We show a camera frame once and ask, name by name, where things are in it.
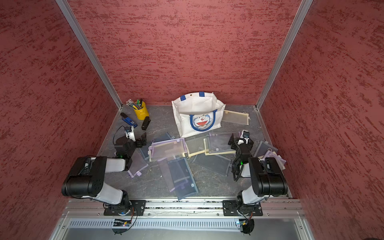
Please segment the dark grey mesh pouch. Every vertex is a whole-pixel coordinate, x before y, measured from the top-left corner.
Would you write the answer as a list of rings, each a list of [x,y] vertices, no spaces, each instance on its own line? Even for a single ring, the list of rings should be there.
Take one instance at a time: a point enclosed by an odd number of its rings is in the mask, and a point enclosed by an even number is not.
[[[207,156],[204,154],[199,154],[194,156],[192,162],[217,174],[227,176],[231,164],[231,159],[221,155]]]

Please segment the blue grey mesh pouch front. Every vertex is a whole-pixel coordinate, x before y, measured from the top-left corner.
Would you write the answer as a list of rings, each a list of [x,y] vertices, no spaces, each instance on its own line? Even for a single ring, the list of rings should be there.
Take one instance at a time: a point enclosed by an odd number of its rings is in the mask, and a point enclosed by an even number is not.
[[[186,158],[157,161],[170,193],[178,200],[196,195],[199,190]]]

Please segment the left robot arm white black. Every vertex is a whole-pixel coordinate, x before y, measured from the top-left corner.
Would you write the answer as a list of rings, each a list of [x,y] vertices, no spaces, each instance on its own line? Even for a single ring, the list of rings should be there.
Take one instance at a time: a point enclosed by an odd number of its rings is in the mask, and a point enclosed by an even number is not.
[[[62,195],[75,199],[92,199],[105,204],[111,210],[125,215],[132,209],[126,191],[105,183],[105,174],[114,172],[134,173],[134,153],[145,146],[147,134],[135,141],[120,137],[115,143],[117,158],[85,156],[77,158],[62,185]]]

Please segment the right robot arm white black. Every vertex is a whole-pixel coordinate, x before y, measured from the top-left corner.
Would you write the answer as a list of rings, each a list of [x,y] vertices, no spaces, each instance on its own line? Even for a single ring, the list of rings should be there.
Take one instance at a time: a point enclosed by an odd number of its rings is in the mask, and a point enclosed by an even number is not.
[[[255,206],[270,197],[280,197],[288,193],[288,184],[276,158],[253,157],[251,149],[254,142],[250,133],[244,131],[241,137],[231,135],[228,145],[235,150],[231,172],[234,181],[250,178],[251,186],[239,192],[237,206]]]

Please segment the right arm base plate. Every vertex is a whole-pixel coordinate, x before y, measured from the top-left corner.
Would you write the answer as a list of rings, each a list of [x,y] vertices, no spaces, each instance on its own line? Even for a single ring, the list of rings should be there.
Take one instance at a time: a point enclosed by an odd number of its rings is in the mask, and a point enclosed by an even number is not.
[[[227,217],[228,216],[245,216],[245,217],[263,216],[261,203],[245,205],[245,204],[240,204],[234,200],[224,200],[222,204],[223,204],[224,216],[227,216]]]

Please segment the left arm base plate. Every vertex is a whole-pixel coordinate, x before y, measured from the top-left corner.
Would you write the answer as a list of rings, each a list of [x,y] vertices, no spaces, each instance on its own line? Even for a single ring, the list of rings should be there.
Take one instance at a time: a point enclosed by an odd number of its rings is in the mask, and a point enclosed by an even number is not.
[[[104,216],[142,216],[146,207],[146,200],[128,200],[127,204],[104,204]]]

